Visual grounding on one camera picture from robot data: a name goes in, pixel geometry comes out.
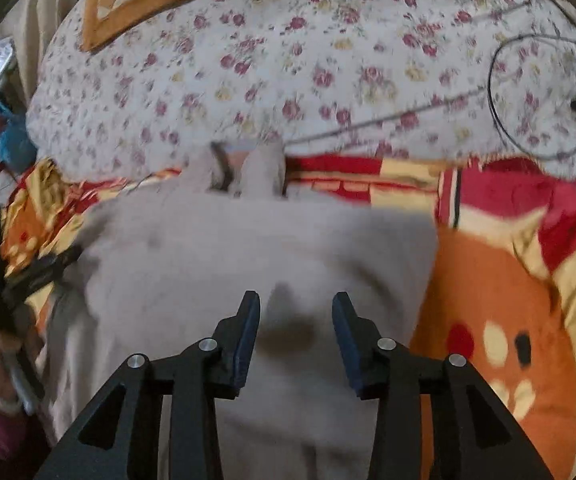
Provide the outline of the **person's left hand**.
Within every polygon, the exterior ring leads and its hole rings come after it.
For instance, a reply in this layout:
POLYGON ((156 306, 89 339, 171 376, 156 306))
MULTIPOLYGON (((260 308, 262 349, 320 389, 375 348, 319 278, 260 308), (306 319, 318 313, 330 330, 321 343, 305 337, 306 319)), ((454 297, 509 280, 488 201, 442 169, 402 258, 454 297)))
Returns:
POLYGON ((32 308, 24 306, 17 311, 17 320, 22 322, 24 331, 21 336, 0 332, 0 400, 17 402, 17 391, 12 384, 11 374, 4 357, 26 350, 31 361, 35 361, 44 346, 44 341, 36 329, 36 316, 32 308))

